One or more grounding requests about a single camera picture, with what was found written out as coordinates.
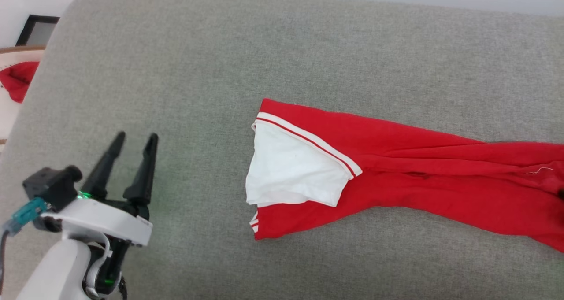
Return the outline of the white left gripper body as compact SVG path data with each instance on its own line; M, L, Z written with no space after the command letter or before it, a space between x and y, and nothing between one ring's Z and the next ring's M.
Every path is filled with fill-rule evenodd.
M121 266L131 246L146 247L153 225L143 216L92 198L77 198L59 212L44 212L41 220L60 228L57 242L41 261L41 272L59 265L54 282L63 288L117 288Z

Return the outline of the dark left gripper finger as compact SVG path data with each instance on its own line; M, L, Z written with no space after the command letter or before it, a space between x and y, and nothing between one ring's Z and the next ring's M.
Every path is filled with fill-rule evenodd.
M148 205L152 199L152 186L156 169L159 136L152 133L142 151L142 161L133 183L126 188L123 198L133 204Z
M119 131L83 184L81 188L83 197L95 200L104 200L107 197L107 183L111 170L121 153L125 139L126 133Z

